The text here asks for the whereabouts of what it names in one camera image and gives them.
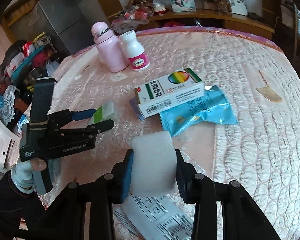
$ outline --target refrigerator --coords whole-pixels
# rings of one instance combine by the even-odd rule
[[[33,29],[45,32],[58,53],[74,55],[94,44],[91,29],[75,0],[39,0]]]

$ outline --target barcode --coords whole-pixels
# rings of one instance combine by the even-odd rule
[[[149,107],[149,108],[146,109],[146,111],[149,114],[149,113],[151,113],[153,111],[159,110],[161,108],[164,108],[164,107],[170,106],[170,105],[171,105],[171,101],[169,100],[169,101],[165,101],[165,102],[163,102],[161,104],[158,104],[156,106]]]

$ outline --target round table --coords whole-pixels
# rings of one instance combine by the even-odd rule
[[[283,52],[271,41],[247,33],[205,27],[171,27],[141,31],[138,40],[150,59],[141,72],[127,68],[110,73],[96,47],[66,58],[55,71],[51,112],[97,108],[107,100],[117,106],[112,130],[97,136],[93,150],[62,159],[50,204],[67,183],[88,183],[123,160],[131,138],[162,130],[158,115],[141,122],[129,100],[134,88],[154,78],[190,67],[206,85],[224,92],[239,125],[201,122],[173,138],[174,147],[196,162],[214,181],[238,180],[254,198],[282,239],[300,236],[300,80]],[[261,71],[283,98],[274,103],[256,91],[264,87]],[[66,128],[84,127],[86,121]],[[171,195],[193,217],[194,206]],[[222,239],[218,206],[218,239]],[[115,219],[119,239],[136,239]]]

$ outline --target pink bottle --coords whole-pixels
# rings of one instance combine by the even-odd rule
[[[106,23],[95,23],[91,28],[91,33],[101,58],[111,72],[119,72],[129,65],[128,59],[122,52],[119,38],[114,35]]]

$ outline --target white pill bottle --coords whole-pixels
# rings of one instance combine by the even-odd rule
[[[149,67],[150,62],[145,54],[145,49],[137,40],[136,32],[129,31],[119,36],[123,43],[123,52],[127,56],[131,67],[135,71],[141,71]]]

